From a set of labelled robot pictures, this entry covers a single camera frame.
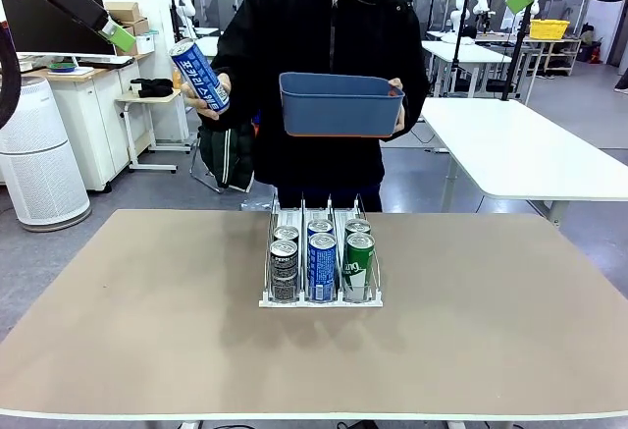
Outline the person's right hand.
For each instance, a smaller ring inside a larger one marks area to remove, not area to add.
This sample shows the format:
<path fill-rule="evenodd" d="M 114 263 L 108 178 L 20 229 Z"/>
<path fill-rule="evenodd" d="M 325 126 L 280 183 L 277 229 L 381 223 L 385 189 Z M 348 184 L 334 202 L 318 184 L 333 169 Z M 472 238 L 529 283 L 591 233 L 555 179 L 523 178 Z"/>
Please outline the person's right hand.
<path fill-rule="evenodd" d="M 220 81 L 220 84 L 224 91 L 227 94 L 230 94 L 232 90 L 232 84 L 229 75 L 226 73 L 220 73 L 218 74 L 218 80 Z M 210 109 L 205 100 L 202 100 L 196 96 L 193 88 L 187 82 L 182 84 L 181 93 L 183 95 L 184 103 L 194 109 L 201 117 L 218 121 L 221 114 L 225 112 L 225 110 L 216 112 Z"/>

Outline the person's left hand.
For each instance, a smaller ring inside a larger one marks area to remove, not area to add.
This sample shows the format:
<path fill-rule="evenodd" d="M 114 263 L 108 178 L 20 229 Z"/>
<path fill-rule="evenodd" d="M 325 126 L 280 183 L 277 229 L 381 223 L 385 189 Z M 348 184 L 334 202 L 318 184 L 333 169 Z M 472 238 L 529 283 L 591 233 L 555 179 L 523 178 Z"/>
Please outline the person's left hand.
<path fill-rule="evenodd" d="M 389 95 L 396 95 L 399 91 L 403 90 L 403 84 L 401 79 L 399 78 L 395 78 L 392 80 L 388 81 L 388 84 L 390 86 L 390 91 L 389 91 Z M 387 136 L 387 137 L 383 137 L 382 141 L 384 142 L 388 142 L 393 140 L 394 138 L 397 138 L 401 135 L 404 134 L 404 130 L 405 130 L 405 114 L 406 114 L 406 110 L 405 107 L 403 105 L 403 102 L 400 102 L 399 105 L 399 110 L 396 116 L 396 120 L 395 120 L 395 126 L 393 129 L 393 132 L 391 135 Z"/>

